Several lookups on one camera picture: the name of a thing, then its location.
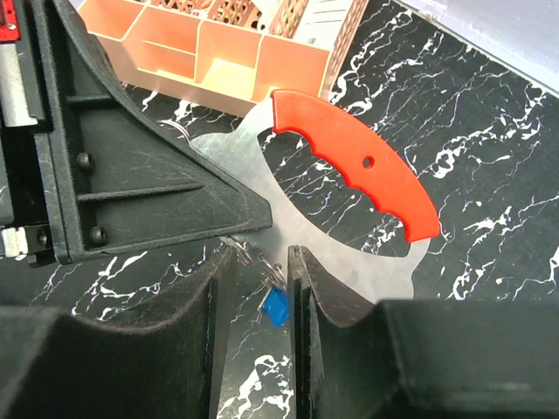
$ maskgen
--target hand saw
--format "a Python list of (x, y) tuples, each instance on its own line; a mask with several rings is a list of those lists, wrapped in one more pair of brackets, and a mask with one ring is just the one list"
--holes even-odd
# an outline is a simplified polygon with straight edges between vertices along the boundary
[[(391, 258), (353, 249), (308, 221), (276, 182), (262, 154), (258, 135), (268, 128), (276, 134), (303, 135), (312, 152), (339, 170), (350, 188), (361, 190), (378, 211), (397, 216), (411, 243), (408, 255)], [(359, 120), (325, 100), (276, 90), (232, 133), (205, 134), (191, 146), (270, 203), (273, 226), (236, 237), (248, 242), (250, 258), (258, 255), (268, 273), (286, 278), (287, 249), (300, 245), (330, 274), (373, 303), (413, 297), (411, 274), (430, 238), (440, 232), (438, 213), (406, 163)]]

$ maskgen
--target blue plastic piece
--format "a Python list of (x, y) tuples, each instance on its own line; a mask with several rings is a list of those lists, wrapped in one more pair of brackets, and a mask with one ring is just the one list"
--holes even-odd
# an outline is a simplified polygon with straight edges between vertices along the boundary
[(268, 316), (274, 327), (285, 325), (287, 316), (289, 316), (287, 293), (274, 286), (264, 301), (262, 311)]

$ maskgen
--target white wall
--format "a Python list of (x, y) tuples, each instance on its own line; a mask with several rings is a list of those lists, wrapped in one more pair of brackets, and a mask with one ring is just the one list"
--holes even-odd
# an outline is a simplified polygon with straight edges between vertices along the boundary
[(398, 1), (559, 94), (559, 0)]

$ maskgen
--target metal blade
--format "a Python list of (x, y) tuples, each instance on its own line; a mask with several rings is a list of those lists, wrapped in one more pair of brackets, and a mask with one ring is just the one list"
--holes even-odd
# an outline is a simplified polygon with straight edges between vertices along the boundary
[(272, 126), (272, 100), (265, 100), (232, 133), (202, 135), (191, 142), (195, 150), (272, 206), (273, 227), (237, 237), (249, 242), (252, 259), (263, 253), (271, 264), (281, 265), (287, 278), (289, 246), (306, 246), (330, 274), (373, 303), (412, 298), (411, 274), (427, 252), (430, 240), (412, 243), (405, 258), (389, 258), (353, 249), (315, 227), (281, 190), (262, 154), (258, 135)]

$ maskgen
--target handle hole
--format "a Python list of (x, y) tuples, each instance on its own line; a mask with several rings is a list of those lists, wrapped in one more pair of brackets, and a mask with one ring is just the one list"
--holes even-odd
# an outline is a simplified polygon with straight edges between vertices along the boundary
[(364, 168), (373, 168), (374, 165), (375, 165), (375, 159), (373, 159), (371, 156), (367, 156), (363, 159)]

